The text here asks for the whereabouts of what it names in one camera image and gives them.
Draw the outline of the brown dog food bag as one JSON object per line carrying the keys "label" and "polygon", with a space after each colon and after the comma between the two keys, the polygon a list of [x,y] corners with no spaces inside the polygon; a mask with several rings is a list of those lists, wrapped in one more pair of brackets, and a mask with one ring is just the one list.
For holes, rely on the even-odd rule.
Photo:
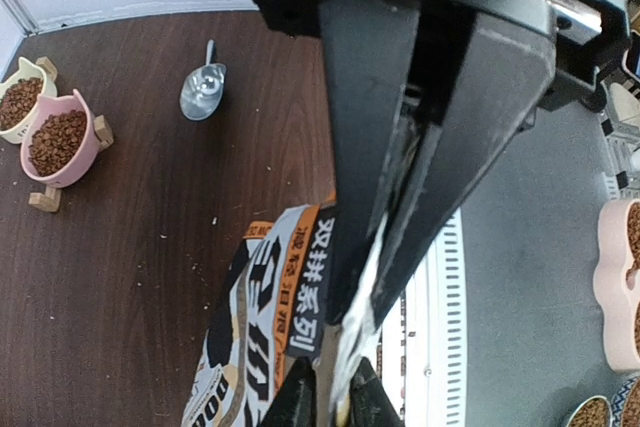
{"label": "brown dog food bag", "polygon": [[183,425],[261,426],[293,363],[307,358],[315,376],[345,382],[350,426],[351,380],[381,324],[365,323],[347,364],[321,365],[335,211],[330,202],[303,205],[249,226],[207,330]]}

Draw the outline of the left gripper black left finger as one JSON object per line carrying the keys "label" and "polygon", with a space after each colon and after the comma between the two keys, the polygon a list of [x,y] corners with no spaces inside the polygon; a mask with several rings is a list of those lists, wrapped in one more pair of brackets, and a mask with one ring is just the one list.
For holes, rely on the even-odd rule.
{"label": "left gripper black left finger", "polygon": [[308,427],[316,423],[316,376],[307,358],[292,365],[260,425]]}

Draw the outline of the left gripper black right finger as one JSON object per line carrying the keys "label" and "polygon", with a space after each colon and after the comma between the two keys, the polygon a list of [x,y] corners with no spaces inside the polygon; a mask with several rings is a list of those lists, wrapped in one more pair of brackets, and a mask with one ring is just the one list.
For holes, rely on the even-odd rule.
{"label": "left gripper black right finger", "polygon": [[349,425],[354,427],[402,427],[370,361],[363,357],[350,385]]}

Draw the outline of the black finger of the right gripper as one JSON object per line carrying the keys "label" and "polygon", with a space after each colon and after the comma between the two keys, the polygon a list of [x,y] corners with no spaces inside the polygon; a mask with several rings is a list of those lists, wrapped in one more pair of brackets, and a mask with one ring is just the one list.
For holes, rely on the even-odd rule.
{"label": "black finger of the right gripper", "polygon": [[536,32],[476,15],[440,123],[419,143],[387,217],[371,292],[380,325],[454,211],[490,170],[553,82],[555,17]]}
{"label": "black finger of the right gripper", "polygon": [[388,205],[420,2],[323,0],[318,11],[337,194],[326,321],[337,325]]}

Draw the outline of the silver metal food scoop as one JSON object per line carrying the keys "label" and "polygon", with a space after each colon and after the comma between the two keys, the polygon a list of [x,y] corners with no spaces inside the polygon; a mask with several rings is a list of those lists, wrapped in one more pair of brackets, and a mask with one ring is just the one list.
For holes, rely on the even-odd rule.
{"label": "silver metal food scoop", "polygon": [[192,71],[183,83],[180,108],[183,116],[194,122],[211,117],[218,109],[224,94],[227,67],[216,62],[216,44],[210,39],[206,47],[205,63]]}

